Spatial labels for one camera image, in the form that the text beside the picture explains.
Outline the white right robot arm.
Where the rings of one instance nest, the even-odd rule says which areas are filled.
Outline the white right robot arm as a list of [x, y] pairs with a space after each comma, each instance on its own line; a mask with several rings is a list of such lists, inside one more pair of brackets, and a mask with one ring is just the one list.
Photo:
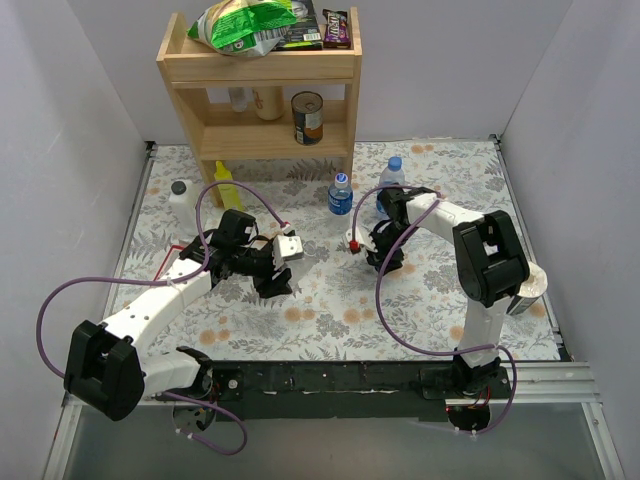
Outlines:
[[462, 338], [448, 355], [449, 372], [439, 383], [475, 397], [499, 376], [499, 342], [511, 300], [530, 276], [530, 267], [511, 217], [502, 210], [479, 213], [442, 199], [425, 187], [379, 187], [388, 221], [369, 234], [367, 262], [378, 273], [375, 299], [385, 274], [402, 266], [401, 251], [423, 228], [454, 247], [459, 284], [467, 297]]

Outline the blue bottle cap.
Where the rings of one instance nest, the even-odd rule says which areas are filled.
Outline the blue bottle cap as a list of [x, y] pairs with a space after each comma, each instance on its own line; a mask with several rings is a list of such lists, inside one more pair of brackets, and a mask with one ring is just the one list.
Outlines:
[[397, 156], [391, 157], [388, 161], [388, 167], [394, 171], [399, 170], [402, 167], [402, 159]]

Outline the white blue cap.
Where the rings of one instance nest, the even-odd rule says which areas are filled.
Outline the white blue cap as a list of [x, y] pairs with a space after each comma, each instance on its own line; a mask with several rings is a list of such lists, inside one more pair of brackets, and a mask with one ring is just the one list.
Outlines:
[[348, 185], [349, 184], [349, 177], [346, 173], [340, 172], [335, 176], [334, 179], [334, 184], [335, 185]]

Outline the blue label water bottle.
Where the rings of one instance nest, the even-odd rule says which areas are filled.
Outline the blue label water bottle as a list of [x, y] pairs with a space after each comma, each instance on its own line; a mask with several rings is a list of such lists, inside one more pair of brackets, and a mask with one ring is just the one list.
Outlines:
[[353, 189], [348, 185], [335, 185], [334, 181], [328, 188], [329, 226], [342, 235], [349, 227], [353, 205]]
[[[404, 185], [405, 184], [405, 173], [403, 168], [401, 167], [399, 170], [391, 170], [388, 167], [388, 163], [386, 168], [382, 171], [380, 178], [379, 178], [379, 185], [380, 186], [384, 186], [384, 185], [393, 185], [393, 184], [397, 184], [397, 185]], [[376, 210], [377, 210], [377, 215], [380, 219], [386, 219], [387, 218], [387, 214], [384, 210], [384, 207], [381, 203], [380, 197], [381, 194], [383, 193], [382, 190], [379, 190], [377, 192], [377, 196], [376, 196]]]

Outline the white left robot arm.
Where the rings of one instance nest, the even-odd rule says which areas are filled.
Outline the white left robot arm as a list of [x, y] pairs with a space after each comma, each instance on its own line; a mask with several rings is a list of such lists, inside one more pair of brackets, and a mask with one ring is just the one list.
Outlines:
[[65, 390], [109, 419], [125, 418], [144, 397], [176, 393], [193, 400], [215, 389], [214, 363], [204, 353], [179, 347], [151, 356], [156, 337], [188, 306], [233, 275], [252, 279], [259, 296], [288, 295], [288, 261], [304, 254], [290, 225], [257, 246], [256, 219], [237, 210], [223, 213], [218, 226], [197, 235], [164, 275], [117, 313], [73, 332], [64, 372]]

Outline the clear plastic bottle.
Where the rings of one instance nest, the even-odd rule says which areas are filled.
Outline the clear plastic bottle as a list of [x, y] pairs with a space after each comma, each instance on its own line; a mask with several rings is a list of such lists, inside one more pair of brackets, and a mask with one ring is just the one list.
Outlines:
[[287, 258], [286, 265], [291, 270], [289, 286], [293, 290], [298, 290], [300, 282], [311, 271], [316, 261], [304, 252], [303, 243], [299, 237], [294, 238], [294, 243], [295, 252]]

